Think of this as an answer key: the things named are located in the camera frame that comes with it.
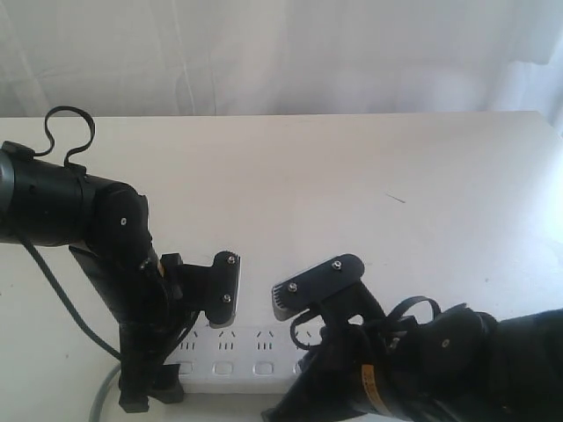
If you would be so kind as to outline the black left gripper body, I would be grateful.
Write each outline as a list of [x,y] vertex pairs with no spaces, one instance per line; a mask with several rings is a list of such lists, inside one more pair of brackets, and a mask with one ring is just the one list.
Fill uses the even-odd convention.
[[91,251],[69,251],[118,324],[121,352],[171,352],[198,317],[198,271],[178,254],[125,266]]

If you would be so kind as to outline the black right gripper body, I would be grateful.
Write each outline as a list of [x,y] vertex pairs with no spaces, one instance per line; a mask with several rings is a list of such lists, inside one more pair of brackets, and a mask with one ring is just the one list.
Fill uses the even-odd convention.
[[371,364],[375,369],[375,381],[369,388],[368,413],[404,421],[420,421],[422,414],[417,395],[397,377],[397,355],[402,338],[417,323],[406,312],[422,301],[414,296],[400,302],[390,313],[383,309],[362,282],[350,287],[294,319],[290,332],[313,317],[321,317],[324,327],[319,344],[306,345],[300,340],[294,343],[306,351],[299,363],[301,373],[311,364],[338,367],[356,367]]

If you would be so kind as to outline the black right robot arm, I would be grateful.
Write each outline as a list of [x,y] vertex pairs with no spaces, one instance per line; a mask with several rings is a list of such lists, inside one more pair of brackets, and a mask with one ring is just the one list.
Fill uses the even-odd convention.
[[361,283],[314,302],[321,341],[266,421],[559,421],[562,313],[499,321],[458,304],[424,324],[390,313]]

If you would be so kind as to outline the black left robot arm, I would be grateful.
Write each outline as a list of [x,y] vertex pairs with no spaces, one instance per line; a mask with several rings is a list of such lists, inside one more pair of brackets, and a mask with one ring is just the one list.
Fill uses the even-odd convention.
[[88,324],[39,254],[67,246],[119,327],[107,351],[121,366],[119,403],[128,413],[149,401],[177,404],[179,366],[167,362],[191,313],[153,249],[149,204],[132,186],[93,177],[78,165],[44,162],[15,142],[1,148],[1,239],[32,256],[83,332]]

